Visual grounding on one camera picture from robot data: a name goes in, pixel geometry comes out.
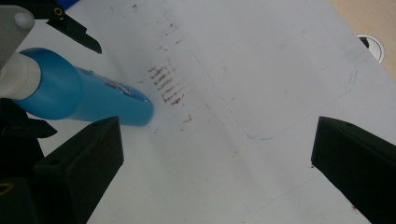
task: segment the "white bottle cap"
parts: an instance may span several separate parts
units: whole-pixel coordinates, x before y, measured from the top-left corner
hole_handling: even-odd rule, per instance
[[[14,53],[0,70],[0,97],[22,100],[32,95],[40,83],[38,63]]]

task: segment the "blue object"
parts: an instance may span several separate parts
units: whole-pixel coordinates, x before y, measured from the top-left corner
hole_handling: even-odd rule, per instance
[[[48,49],[26,49],[21,54],[38,63],[41,80],[35,93],[14,102],[37,117],[97,121],[119,116],[121,124],[136,126],[152,117],[151,101],[132,87],[75,67]]]
[[[58,4],[61,5],[61,7],[64,8],[64,10],[67,10],[71,6],[73,6],[78,0],[58,0]]]

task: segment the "brown surface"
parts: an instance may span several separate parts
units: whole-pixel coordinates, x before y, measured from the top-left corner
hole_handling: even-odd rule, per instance
[[[385,49],[382,65],[396,80],[396,1],[329,0],[357,34],[372,35]]]

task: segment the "plastic bottle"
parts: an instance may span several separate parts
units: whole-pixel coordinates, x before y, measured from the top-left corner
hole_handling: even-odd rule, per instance
[[[142,92],[75,67],[48,49],[14,54],[1,72],[0,96],[42,119],[119,116],[121,124],[143,126],[153,114]]]

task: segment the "beige floor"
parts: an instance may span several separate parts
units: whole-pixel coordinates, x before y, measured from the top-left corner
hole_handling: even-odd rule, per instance
[[[382,65],[396,80],[396,1],[329,0],[357,34],[377,38],[385,49]]]

